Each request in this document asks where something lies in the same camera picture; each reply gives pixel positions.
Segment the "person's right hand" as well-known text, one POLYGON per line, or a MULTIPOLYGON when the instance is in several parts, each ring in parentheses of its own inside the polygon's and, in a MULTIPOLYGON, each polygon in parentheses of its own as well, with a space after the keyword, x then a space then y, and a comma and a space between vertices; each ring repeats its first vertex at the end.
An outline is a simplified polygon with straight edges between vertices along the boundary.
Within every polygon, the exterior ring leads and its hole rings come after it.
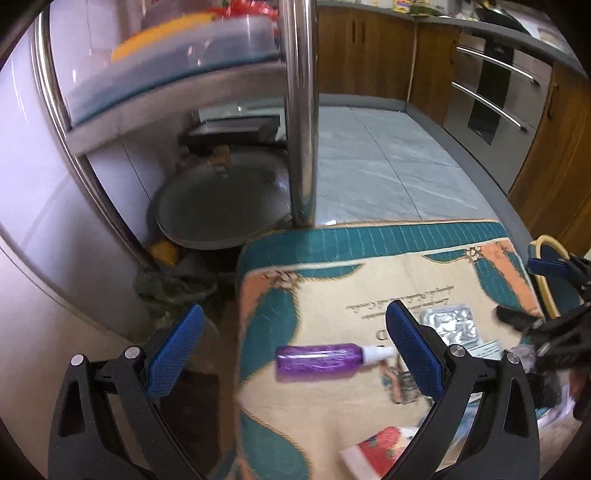
POLYGON ((575 401, 573 416, 583 421, 590 412, 590 370, 572 369, 569 372, 570 395, 575 401))

